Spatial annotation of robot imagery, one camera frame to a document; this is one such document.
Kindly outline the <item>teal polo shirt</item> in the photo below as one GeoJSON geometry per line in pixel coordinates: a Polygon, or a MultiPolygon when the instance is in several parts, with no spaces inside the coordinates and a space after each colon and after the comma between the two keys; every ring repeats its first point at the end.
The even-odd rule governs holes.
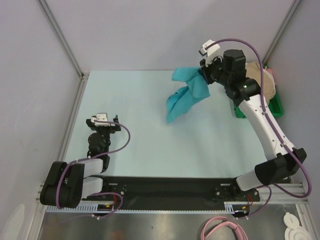
{"type": "Polygon", "coordinates": [[[195,104],[210,97],[210,91],[202,71],[198,67],[179,67],[173,71],[171,80],[185,83],[166,100],[166,122],[174,122],[186,114],[195,104]]]}

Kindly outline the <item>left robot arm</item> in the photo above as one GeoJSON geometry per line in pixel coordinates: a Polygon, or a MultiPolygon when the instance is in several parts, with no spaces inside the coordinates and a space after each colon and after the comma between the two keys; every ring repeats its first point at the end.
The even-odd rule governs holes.
{"type": "Polygon", "coordinates": [[[86,124],[93,131],[88,137],[87,157],[83,161],[52,163],[40,192],[42,205],[74,209],[87,196],[83,194],[85,179],[93,182],[94,175],[108,169],[110,156],[107,153],[111,145],[111,134],[122,129],[119,117],[116,115],[109,123],[106,113],[98,113],[86,119],[86,124]]]}

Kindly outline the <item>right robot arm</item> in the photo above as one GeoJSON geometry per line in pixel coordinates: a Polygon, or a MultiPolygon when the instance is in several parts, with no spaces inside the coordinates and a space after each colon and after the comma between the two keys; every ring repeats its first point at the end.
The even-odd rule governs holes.
{"type": "Polygon", "coordinates": [[[247,77],[246,57],[242,50],[229,49],[218,55],[213,48],[201,49],[204,57],[200,69],[207,84],[219,83],[226,95],[244,113],[262,145],[266,161],[253,170],[236,177],[231,184],[230,194],[242,201],[249,190],[268,186],[294,175],[307,154],[297,149],[280,129],[256,80],[247,77]]]}

